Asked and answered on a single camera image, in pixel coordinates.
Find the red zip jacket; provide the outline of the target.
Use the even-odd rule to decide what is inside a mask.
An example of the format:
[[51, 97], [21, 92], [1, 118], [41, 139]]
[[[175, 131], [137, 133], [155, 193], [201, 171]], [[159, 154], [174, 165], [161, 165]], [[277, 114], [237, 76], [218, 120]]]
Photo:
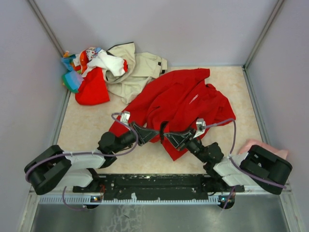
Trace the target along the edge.
[[[146, 85], [144, 90], [123, 110], [130, 112], [129, 123], [161, 131], [161, 133], [181, 132], [188, 128], [196, 129], [196, 120], [204, 119], [206, 125], [236, 119], [227, 97], [205, 79], [210, 76], [209, 69], [176, 70], [168, 72]], [[136, 141], [135, 134], [125, 126], [114, 122], [109, 129], [108, 152], [119, 152]], [[173, 160], [187, 152], [178, 151], [162, 134], [151, 140], [161, 142]], [[223, 154], [215, 147], [201, 147], [203, 162], [218, 163]]]

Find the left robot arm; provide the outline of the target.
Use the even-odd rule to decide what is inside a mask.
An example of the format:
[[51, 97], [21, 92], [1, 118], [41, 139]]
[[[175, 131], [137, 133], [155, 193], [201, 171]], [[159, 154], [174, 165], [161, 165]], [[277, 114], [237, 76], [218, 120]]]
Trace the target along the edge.
[[127, 126], [120, 136], [106, 132], [95, 151], [66, 152], [52, 145], [25, 168], [26, 181], [31, 183], [37, 195], [44, 195], [60, 186], [79, 186], [91, 192], [98, 190], [100, 179], [91, 169], [111, 166], [119, 156], [129, 154], [137, 145], [144, 145], [155, 138], [159, 131], [140, 127], [136, 123]]

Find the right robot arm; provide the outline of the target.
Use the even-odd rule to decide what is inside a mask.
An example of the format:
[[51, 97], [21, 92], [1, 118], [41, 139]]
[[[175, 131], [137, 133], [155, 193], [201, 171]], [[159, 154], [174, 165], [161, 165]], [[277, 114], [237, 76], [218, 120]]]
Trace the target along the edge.
[[216, 187], [227, 191], [233, 186], [258, 185], [263, 190], [280, 195], [293, 169], [285, 159], [259, 145], [240, 155], [224, 156], [217, 142], [204, 146], [190, 129], [166, 132], [163, 136], [178, 150], [188, 150], [204, 163], [204, 170], [216, 179]]

